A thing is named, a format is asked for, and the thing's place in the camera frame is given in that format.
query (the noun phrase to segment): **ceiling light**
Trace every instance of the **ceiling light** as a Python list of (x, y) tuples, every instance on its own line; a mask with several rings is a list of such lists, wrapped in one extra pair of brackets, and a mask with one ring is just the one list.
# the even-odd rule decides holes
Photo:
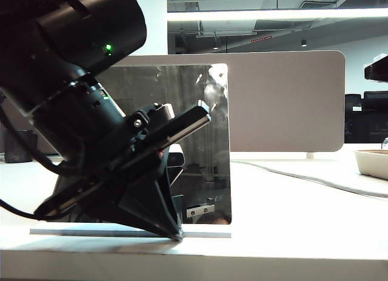
[(385, 18), (388, 8), (324, 10), (238, 10), (219, 12), (167, 13), (168, 21), (306, 20), (318, 18)]

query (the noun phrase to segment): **black cable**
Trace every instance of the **black cable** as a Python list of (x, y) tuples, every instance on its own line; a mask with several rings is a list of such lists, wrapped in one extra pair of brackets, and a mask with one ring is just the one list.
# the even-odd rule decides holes
[(62, 217), (66, 216), (69, 211), (65, 213), (56, 214), (54, 216), (37, 216), (36, 214), (32, 213), (26, 213), (25, 211), (18, 210), (17, 208), (9, 205), (7, 202), (0, 199), (0, 207), (3, 207), (3, 209), (8, 210), (9, 212), (16, 214), (21, 217), (25, 217), (28, 219), (35, 219), (35, 220), (56, 220), (61, 219)]
[(48, 169), (49, 171), (55, 174), (62, 175), (62, 176), (75, 176), (80, 174), (81, 169), (74, 168), (74, 167), (61, 167), (61, 166), (54, 165), (53, 162), (48, 157), (46, 157), (42, 152), (40, 152), (36, 148), (31, 147), (15, 130), (15, 128), (11, 124), (9, 118), (7, 117), (1, 105), (0, 105), (0, 122), (5, 126), (8, 132), (18, 141), (20, 146), (26, 152), (28, 152), (28, 154), (30, 154), (32, 158), (34, 158), (37, 162), (39, 162), (44, 168)]

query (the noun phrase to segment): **air vent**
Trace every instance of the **air vent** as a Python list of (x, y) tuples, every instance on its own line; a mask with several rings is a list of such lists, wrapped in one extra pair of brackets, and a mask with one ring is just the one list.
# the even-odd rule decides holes
[(300, 8), (330, 8), (332, 6), (335, 6), (335, 4), (335, 2), (304, 1), (301, 4)]

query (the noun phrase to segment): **white wall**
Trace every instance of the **white wall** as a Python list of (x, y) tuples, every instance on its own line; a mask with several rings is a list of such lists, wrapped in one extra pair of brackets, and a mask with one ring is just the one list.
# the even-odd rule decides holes
[(137, 0), (147, 24), (147, 40), (133, 55), (166, 55), (167, 0)]
[(319, 50), (341, 51), (346, 59), (346, 93), (388, 90), (388, 83), (364, 79), (364, 65), (372, 63), (373, 58), (381, 53), (388, 54), (388, 36), (328, 45)]

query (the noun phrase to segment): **white desk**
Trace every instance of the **white desk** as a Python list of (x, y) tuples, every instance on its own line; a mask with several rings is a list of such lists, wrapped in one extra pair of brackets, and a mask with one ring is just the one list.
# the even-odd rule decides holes
[[(357, 173), (353, 155), (347, 149), (318, 153), (314, 160), (302, 159), (302, 153), (233, 154), (232, 157), (255, 158), (267, 167), (339, 183), (347, 181), (364, 189), (388, 193), (387, 181)], [(4, 179), (15, 176), (20, 177), (22, 185), (22, 173), (11, 177), (6, 166), (0, 164), (0, 186), (4, 186)], [(36, 164), (30, 166), (40, 169)], [(27, 167), (28, 164), (21, 164), (22, 169), (18, 171)], [(229, 239), (185, 238), (175, 243), (165, 239), (39, 236), (27, 234), (31, 222), (24, 228), (18, 226), (15, 231), (2, 221), (2, 277), (388, 280), (387, 201), (243, 164), (233, 163), (231, 173), (233, 220)], [(28, 175), (24, 185), (31, 182)], [(52, 175), (39, 170), (32, 179), (38, 181), (41, 177), (48, 181)], [(41, 188), (28, 193), (32, 195), (36, 191), (41, 192)], [(3, 192), (2, 188), (1, 195), (6, 199)], [(5, 212), (2, 219), (10, 220)]]

